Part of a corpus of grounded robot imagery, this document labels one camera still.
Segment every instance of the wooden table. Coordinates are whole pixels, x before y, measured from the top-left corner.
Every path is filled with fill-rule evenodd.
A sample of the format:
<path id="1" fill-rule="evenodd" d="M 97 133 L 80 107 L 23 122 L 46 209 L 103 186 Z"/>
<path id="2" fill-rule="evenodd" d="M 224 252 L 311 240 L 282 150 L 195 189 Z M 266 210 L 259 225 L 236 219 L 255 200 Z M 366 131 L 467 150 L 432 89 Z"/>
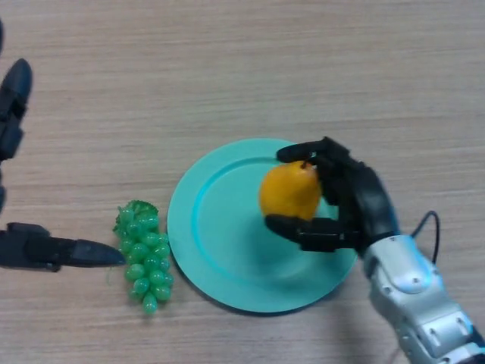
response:
<path id="1" fill-rule="evenodd" d="M 2 72 L 35 86 L 3 224 L 115 244 L 117 206 L 164 214 L 224 143 L 329 135 L 374 166 L 404 230 L 443 219 L 449 292 L 485 331 L 485 5 L 481 0 L 1 1 Z M 431 229 L 418 242 L 426 252 Z M 360 265 L 331 299 L 259 318 L 176 277 L 152 320 L 122 271 L 1 270 L 0 358 L 49 364 L 386 363 L 396 347 Z M 395 362 L 406 362 L 399 354 Z"/>

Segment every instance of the green grapes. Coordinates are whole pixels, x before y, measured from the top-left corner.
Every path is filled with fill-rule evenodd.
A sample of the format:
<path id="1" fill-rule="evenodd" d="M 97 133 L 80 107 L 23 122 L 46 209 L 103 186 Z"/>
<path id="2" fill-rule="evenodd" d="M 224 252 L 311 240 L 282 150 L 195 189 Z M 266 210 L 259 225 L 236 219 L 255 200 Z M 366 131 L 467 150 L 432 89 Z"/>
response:
<path id="1" fill-rule="evenodd" d="M 118 208 L 113 232 L 120 238 L 120 251 L 128 267 L 124 277 L 132 282 L 128 296 L 142 303 L 143 311 L 152 315 L 158 301 L 171 298 L 174 277 L 169 273 L 170 245 L 168 235 L 158 229 L 158 210 L 143 201 L 131 201 Z"/>

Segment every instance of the grape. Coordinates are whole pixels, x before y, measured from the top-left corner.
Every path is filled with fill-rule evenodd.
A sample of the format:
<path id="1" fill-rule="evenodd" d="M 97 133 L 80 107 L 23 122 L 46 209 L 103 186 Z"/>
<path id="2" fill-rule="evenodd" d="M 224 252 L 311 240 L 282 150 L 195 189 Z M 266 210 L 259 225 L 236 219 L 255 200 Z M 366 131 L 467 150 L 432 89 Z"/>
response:
<path id="1" fill-rule="evenodd" d="M 157 299 L 152 293 L 148 292 L 143 299 L 143 310 L 147 315 L 152 315 L 158 308 Z"/>
<path id="2" fill-rule="evenodd" d="M 174 277 L 170 273 L 165 273 L 164 283 L 167 286 L 172 287 L 174 285 Z"/>
<path id="3" fill-rule="evenodd" d="M 135 260 L 141 262 L 148 254 L 150 249 L 145 244 L 135 244 L 131 249 L 130 255 L 133 256 Z"/>
<path id="4" fill-rule="evenodd" d="M 126 239 L 128 237 L 128 233 L 119 226 L 115 227 L 113 231 L 120 239 Z"/>
<path id="5" fill-rule="evenodd" d="M 145 266 L 146 271 L 154 271 L 160 267 L 160 258 L 155 254 L 148 254 L 143 265 Z"/>
<path id="6" fill-rule="evenodd" d="M 143 214 L 136 218 L 136 222 L 146 230 L 155 229 L 158 227 L 158 216 Z"/>
<path id="7" fill-rule="evenodd" d="M 170 255 L 170 247 L 168 244 L 161 244 L 157 246 L 154 250 L 153 253 L 161 259 L 167 258 Z"/>
<path id="8" fill-rule="evenodd" d="M 148 278 L 140 278 L 133 284 L 133 290 L 139 294 L 146 293 L 150 288 L 150 281 Z"/>
<path id="9" fill-rule="evenodd" d="M 161 235 L 157 233 L 147 233 L 142 238 L 142 242 L 150 248 L 155 248 L 161 243 Z"/>
<path id="10" fill-rule="evenodd" d="M 124 239 L 120 243 L 120 250 L 123 254 L 128 254 L 135 243 L 131 239 Z"/>
<path id="11" fill-rule="evenodd" d="M 166 234 L 161 234 L 160 236 L 161 236 L 161 238 L 160 238 L 160 243 L 161 243 L 161 244 L 168 244 L 168 241 L 169 241 L 169 240 L 168 240 L 168 235 L 166 235 Z"/>
<path id="12" fill-rule="evenodd" d="M 171 296 L 170 288 L 167 286 L 154 286 L 152 287 L 152 293 L 157 297 L 157 300 L 166 301 Z"/>
<path id="13" fill-rule="evenodd" d="M 136 264 L 136 263 L 140 263 L 141 262 L 141 259 L 138 257 L 138 256 L 135 256 L 133 254 L 128 254 L 127 255 L 127 263 L 132 265 L 132 264 Z"/>
<path id="14" fill-rule="evenodd" d="M 168 271 L 168 269 L 170 268 L 170 262 L 168 261 L 168 259 L 162 259 L 160 261 L 159 268 L 161 271 Z"/>
<path id="15" fill-rule="evenodd" d="M 145 275 L 145 268 L 141 264 L 133 264 L 124 272 L 124 277 L 128 281 L 136 281 Z"/>
<path id="16" fill-rule="evenodd" d="M 161 286 L 165 283 L 165 274 L 162 271 L 152 271 L 150 273 L 150 283 Z"/>
<path id="17" fill-rule="evenodd" d="M 135 215 L 158 215 L 158 210 L 151 203 L 145 201 L 131 201 L 128 206 L 133 209 Z"/>
<path id="18" fill-rule="evenodd" d="M 127 225 L 127 233 L 132 239 L 139 239 L 143 235 L 143 228 L 136 222 L 130 222 Z"/>

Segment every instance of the plate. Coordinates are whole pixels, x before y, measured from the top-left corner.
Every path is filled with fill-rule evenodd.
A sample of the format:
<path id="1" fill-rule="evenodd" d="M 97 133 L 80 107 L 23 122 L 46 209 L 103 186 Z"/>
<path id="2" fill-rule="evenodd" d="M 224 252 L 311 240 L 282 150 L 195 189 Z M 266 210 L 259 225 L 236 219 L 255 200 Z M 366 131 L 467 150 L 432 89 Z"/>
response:
<path id="1" fill-rule="evenodd" d="M 351 249 L 301 251 L 269 231 L 258 204 L 266 173 L 279 164 L 286 140 L 227 144 L 198 160 L 174 191 L 167 232 L 175 261 L 205 295 L 234 309 L 278 313 L 326 296 L 355 264 Z M 321 217 L 336 208 L 322 199 Z"/>

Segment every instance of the robotic hand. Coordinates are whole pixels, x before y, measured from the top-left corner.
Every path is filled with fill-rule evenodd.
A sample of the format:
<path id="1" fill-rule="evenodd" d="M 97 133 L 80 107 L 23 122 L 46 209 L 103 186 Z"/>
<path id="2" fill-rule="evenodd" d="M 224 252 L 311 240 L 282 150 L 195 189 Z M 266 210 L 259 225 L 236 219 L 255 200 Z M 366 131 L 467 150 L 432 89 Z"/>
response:
<path id="1" fill-rule="evenodd" d="M 0 21 L 0 52 L 2 44 Z M 22 140 L 20 123 L 27 110 L 32 79 L 29 63 L 19 59 L 0 85 L 0 163 L 15 157 Z M 5 188 L 0 184 L 0 212 L 4 201 Z M 3 267 L 59 271 L 62 265 L 105 267 L 124 263 L 123 255 L 111 246 L 51 237 L 39 225 L 10 223 L 6 231 L 0 231 L 0 266 Z"/>
<path id="2" fill-rule="evenodd" d="M 413 364 L 483 364 L 485 343 L 459 304 L 447 294 L 437 267 L 413 237 L 402 234 L 393 204 L 374 170 L 330 138 L 288 146 L 281 162 L 312 163 L 338 221 L 266 217 L 276 234 L 315 252 L 355 249 L 371 283 L 374 308 L 393 327 Z"/>

